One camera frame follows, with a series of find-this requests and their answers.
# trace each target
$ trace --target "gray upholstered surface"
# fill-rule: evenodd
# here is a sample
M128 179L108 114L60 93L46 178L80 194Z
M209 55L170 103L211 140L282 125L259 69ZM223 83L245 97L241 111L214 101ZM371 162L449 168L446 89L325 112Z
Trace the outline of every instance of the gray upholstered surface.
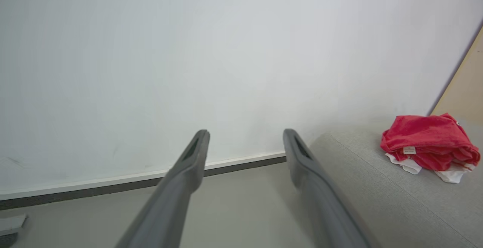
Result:
M460 184L426 169L414 176L385 157L381 133L326 133L311 150L382 247L483 247L481 168Z

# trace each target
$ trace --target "dark gray baseboard strip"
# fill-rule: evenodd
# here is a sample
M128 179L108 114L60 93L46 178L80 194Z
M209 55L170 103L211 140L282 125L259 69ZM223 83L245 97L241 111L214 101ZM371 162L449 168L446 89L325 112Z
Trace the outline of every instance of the dark gray baseboard strip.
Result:
M252 169L256 167L268 166L286 162L285 157L276 157L274 159L260 160L257 162L243 163L233 166L226 166L216 169L205 170L204 176L215 176L217 174L226 174L235 171L241 171L242 169ZM44 203L60 202L62 200L72 200L83 197L92 197L96 195L120 193L121 191L130 191L137 188L148 188L149 186L156 186L162 178L149 179L143 181L129 182L124 184L117 184L111 186L100 186L98 188L87 188L79 191L67 191L65 193L53 193L46 195L38 195L32 197L24 197L10 200L0 200L0 210L7 210L12 208L42 205Z

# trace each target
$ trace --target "pile of clothes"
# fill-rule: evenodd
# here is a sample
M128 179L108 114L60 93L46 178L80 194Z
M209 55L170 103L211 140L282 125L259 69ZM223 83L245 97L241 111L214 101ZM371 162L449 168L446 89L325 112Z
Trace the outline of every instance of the pile of clothes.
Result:
M432 169L445 182L459 183L480 161L461 125L450 116L397 116L383 133L381 148L411 174Z

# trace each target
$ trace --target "sofa seam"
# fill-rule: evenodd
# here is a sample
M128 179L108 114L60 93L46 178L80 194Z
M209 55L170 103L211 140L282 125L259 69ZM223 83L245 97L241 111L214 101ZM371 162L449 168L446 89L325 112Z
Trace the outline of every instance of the sofa seam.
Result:
M372 166L369 162L367 162L366 160L364 160L360 155L356 154L354 151L352 151L349 148L347 148L347 146L343 145L340 141L337 140L337 138L334 138L334 136L332 134L330 134L330 135L331 135L331 138L333 138L335 141L337 141L337 143L339 143L342 147L344 147L345 149L349 150L351 153L353 153L354 155L356 155L357 157L359 157L361 160L363 160L365 163L367 163L369 166L371 166L373 169L375 169L378 173L380 173L382 176L384 176L386 179L388 179L389 181L391 181L394 185L396 185L398 188L400 188L402 191L404 191L407 195L409 195L411 198L413 198L416 202L418 202L424 208L426 208L429 212L431 212L434 216L436 216L441 222L443 222L449 228L451 228L455 233L457 233L458 235L460 235L464 240L466 240L474 248L478 248L472 241L470 241L469 239L467 239L459 231L457 231L456 229L454 229L454 227L452 227L450 224L448 224L447 222L445 222L445 220L442 219L438 214L434 213L427 205L425 205L424 203L422 203L419 200L417 200L416 198L414 198L414 196L412 196L410 193L408 193L405 189L403 189L395 181L393 181L392 179L388 178L385 174L383 174L381 171L379 171L376 167Z

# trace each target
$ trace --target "white baseboard trim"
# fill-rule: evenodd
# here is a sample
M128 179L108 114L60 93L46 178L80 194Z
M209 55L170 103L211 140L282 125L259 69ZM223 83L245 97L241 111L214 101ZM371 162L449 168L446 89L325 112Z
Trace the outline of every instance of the white baseboard trim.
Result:
M206 169L216 169L226 166L233 166L243 163L256 162L260 160L274 159L276 157L284 157L285 152L275 152L269 154L261 154L248 157L238 157L236 159L221 160L217 162L209 162L205 165ZM164 177L169 169L161 169L160 171L153 171L140 174L128 174L126 176L109 177L105 179L94 179L87 181L71 182L65 184L41 186L38 188L24 188L14 189L12 191L0 191L0 200L10 200L15 198L23 198L37 195L45 195L52 193L64 193L66 191L79 191L80 189L99 188L100 186L111 186L117 184L124 184L129 182L136 182L148 179L158 179Z

